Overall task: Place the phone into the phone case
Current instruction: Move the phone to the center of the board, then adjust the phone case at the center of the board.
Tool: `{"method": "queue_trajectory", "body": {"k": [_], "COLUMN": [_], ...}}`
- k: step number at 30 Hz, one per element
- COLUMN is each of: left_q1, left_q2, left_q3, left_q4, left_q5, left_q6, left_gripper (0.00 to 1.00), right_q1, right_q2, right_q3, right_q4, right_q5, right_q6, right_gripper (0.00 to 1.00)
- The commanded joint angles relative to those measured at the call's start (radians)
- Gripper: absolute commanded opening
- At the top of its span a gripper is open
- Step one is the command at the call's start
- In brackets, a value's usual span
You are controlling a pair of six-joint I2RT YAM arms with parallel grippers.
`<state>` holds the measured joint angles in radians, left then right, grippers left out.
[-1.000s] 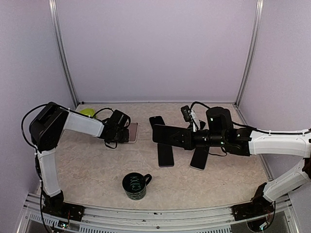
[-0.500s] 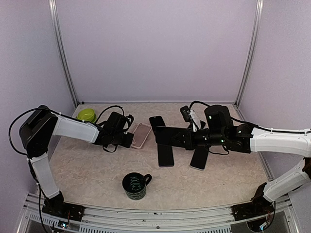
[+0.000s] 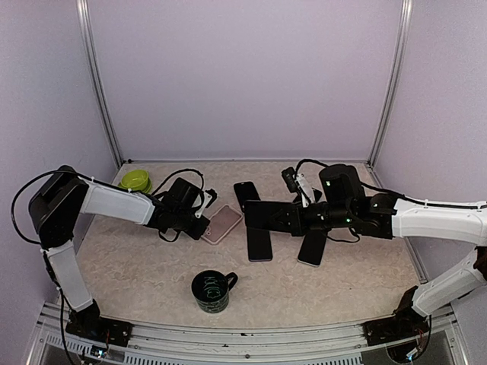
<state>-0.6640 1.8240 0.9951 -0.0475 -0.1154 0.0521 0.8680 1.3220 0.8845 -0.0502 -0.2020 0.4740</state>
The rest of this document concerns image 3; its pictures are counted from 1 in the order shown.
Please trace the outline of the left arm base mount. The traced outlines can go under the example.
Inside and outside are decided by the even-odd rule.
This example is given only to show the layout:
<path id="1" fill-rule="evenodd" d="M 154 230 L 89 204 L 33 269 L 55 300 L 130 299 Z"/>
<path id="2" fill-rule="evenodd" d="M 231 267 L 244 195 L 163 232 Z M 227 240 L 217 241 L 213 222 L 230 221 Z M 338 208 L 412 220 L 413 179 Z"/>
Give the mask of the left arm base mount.
<path id="1" fill-rule="evenodd" d="M 92 341 L 126 348 L 132 334 L 133 324 L 102 317 L 87 311 L 72 312 L 65 330 L 71 335 Z"/>

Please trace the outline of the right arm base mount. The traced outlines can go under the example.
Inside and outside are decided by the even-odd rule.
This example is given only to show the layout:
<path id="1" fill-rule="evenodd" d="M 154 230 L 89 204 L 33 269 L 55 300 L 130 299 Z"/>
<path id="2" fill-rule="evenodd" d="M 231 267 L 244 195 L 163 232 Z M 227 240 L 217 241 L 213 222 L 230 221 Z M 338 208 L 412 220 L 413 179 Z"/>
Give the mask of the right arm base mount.
<path id="1" fill-rule="evenodd" d="M 386 344 L 426 333 L 431 325 L 427 317 L 412 310 L 393 314 L 390 317 L 367 321 L 363 324 L 368 346 Z"/>

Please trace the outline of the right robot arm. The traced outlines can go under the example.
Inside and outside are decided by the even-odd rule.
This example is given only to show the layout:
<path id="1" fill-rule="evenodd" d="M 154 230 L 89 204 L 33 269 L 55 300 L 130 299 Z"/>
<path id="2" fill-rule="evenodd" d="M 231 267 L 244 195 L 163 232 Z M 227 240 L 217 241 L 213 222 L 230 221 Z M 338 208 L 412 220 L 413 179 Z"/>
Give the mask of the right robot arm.
<path id="1" fill-rule="evenodd" d="M 454 267 L 426 284 L 403 294 L 390 332 L 406 337 L 419 318 L 486 284 L 486 203 L 449 203 L 415 200 L 398 192 L 377 189 L 368 196 L 368 184 L 359 179 L 354 166 L 342 163 L 324 167 L 319 178 L 325 199 L 314 201 L 299 169 L 282 171 L 291 192 L 300 202 L 247 200 L 245 224 L 249 228 L 305 236 L 313 230 L 328 233 L 348 228 L 357 236 L 381 239 L 430 237 L 472 243 L 474 249 Z"/>

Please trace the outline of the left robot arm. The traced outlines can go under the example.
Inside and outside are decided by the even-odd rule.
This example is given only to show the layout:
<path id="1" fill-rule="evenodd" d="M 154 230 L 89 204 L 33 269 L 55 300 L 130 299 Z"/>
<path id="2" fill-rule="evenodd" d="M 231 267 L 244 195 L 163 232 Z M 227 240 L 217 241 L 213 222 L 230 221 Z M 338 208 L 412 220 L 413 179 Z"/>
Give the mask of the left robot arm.
<path id="1" fill-rule="evenodd" d="M 91 309 L 96 303 L 82 277 L 73 244 L 79 215 L 132 222 L 156 230 L 164 241 L 169 240 L 167 231 L 198 240 L 209 225 L 203 212 L 217 193 L 180 177 L 167 191 L 146 194 L 89 178 L 67 165 L 48 175 L 30 200 L 28 212 L 53 280 L 70 309 L 78 313 L 77 326 L 90 338 L 99 338 L 107 323 Z"/>

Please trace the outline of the large black phone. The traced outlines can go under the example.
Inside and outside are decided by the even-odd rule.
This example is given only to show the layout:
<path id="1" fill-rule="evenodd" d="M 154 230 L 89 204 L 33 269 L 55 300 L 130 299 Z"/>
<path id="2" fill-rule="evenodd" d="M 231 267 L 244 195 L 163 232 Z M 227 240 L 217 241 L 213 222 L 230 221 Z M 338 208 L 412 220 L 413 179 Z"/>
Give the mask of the large black phone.
<path id="1" fill-rule="evenodd" d="M 247 227 L 279 230 L 286 223 L 285 214 L 291 206 L 287 202 L 265 202 L 249 200 L 244 203 L 244 217 Z"/>

